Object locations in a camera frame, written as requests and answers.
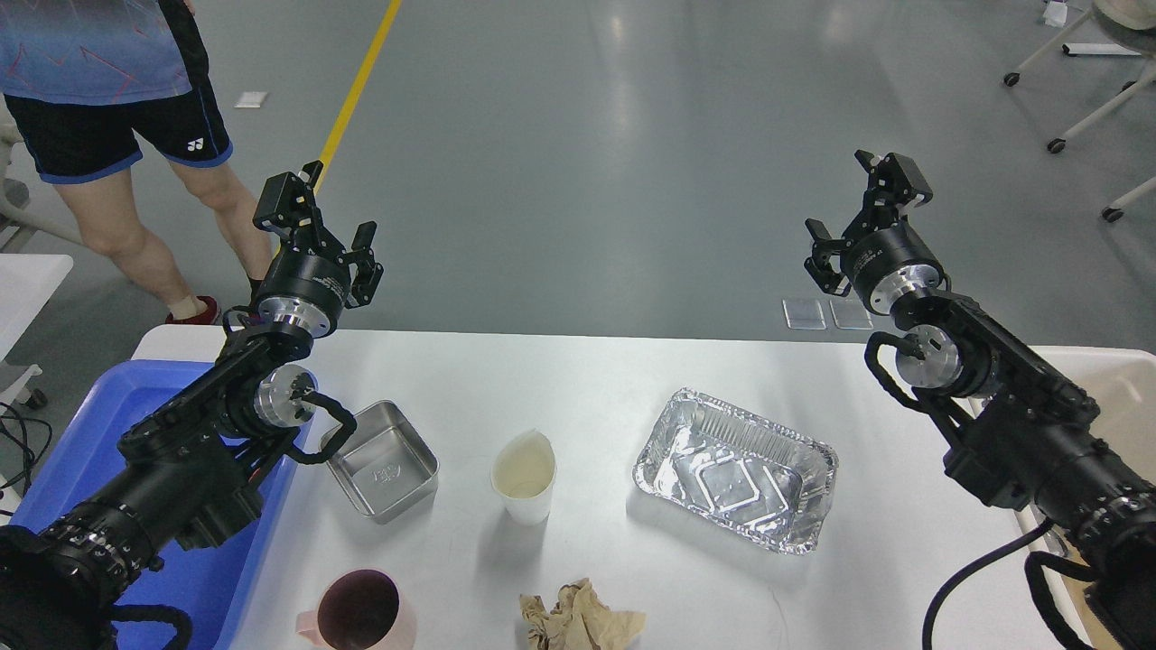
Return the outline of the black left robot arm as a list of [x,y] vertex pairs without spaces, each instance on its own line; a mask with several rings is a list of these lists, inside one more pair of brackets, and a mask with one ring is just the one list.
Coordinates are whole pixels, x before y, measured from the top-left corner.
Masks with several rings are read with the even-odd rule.
[[384,274],[358,227],[349,246],[323,226],[323,161],[266,180],[255,227],[280,241],[264,283],[210,369],[118,441],[125,468],[40,532],[3,526],[5,649],[113,649],[119,622],[169,625],[186,649],[191,618],[124,605],[169,542],[222,546],[264,514],[260,486],[277,461],[327,461],[358,424],[298,365],[347,309],[369,304]]

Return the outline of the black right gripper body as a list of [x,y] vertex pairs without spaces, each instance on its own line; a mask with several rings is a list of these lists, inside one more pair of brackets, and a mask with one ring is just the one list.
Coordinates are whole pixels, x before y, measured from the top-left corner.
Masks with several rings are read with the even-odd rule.
[[936,256],[892,210],[864,210],[844,230],[851,242],[844,275],[870,313],[888,316],[905,293],[942,288],[946,272]]

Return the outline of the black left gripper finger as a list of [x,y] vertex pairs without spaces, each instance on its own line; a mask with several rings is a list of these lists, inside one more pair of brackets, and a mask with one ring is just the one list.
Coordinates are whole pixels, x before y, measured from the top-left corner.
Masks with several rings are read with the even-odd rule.
[[276,173],[265,182],[257,198],[255,229],[276,237],[297,237],[323,226],[323,214],[314,202],[314,184],[321,178],[323,161],[306,163],[301,172]]
[[378,229],[376,221],[360,223],[351,248],[347,252],[347,263],[351,264],[350,293],[347,296],[347,308],[356,309],[371,304],[384,275],[384,266],[377,263],[373,252],[373,238]]

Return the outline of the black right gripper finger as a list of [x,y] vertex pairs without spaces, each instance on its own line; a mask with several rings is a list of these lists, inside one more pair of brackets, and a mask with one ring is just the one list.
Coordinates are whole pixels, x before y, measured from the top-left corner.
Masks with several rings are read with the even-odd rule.
[[933,200],[929,182],[911,157],[903,153],[880,156],[854,152],[854,158],[868,173],[862,209],[855,214],[855,227],[895,227],[907,222],[909,213]]
[[845,237],[835,238],[831,236],[827,231],[825,223],[816,217],[806,217],[805,228],[812,237],[812,252],[805,260],[806,272],[821,291],[827,293],[827,295],[846,297],[851,291],[850,280],[843,272],[833,269],[831,258],[846,254],[852,248],[852,242]]

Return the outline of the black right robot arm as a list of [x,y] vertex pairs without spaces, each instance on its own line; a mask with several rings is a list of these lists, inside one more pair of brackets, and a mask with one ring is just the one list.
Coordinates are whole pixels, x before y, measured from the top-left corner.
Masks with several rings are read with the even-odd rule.
[[1046,571],[1085,582],[1085,604],[1122,649],[1151,649],[1153,483],[1090,433],[1101,414],[1087,393],[962,293],[909,224],[929,202],[928,180],[901,153],[855,152],[868,180],[862,209],[833,237],[807,219],[813,244],[805,268],[823,293],[855,293],[870,313],[899,330],[875,330],[864,362],[896,402],[927,415],[948,452],[946,477],[983,505],[1043,520],[954,573],[929,601],[921,645],[933,645],[938,612],[963,579],[1060,529],[1073,561],[1029,552],[1031,599],[1065,649],[1085,642],[1058,612]]

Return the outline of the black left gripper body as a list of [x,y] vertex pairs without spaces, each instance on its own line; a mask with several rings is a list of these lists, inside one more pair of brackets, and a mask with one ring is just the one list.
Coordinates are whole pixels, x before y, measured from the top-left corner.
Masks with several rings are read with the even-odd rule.
[[257,289],[257,317],[289,322],[310,337],[329,337],[350,296],[344,246],[321,223],[295,227]]

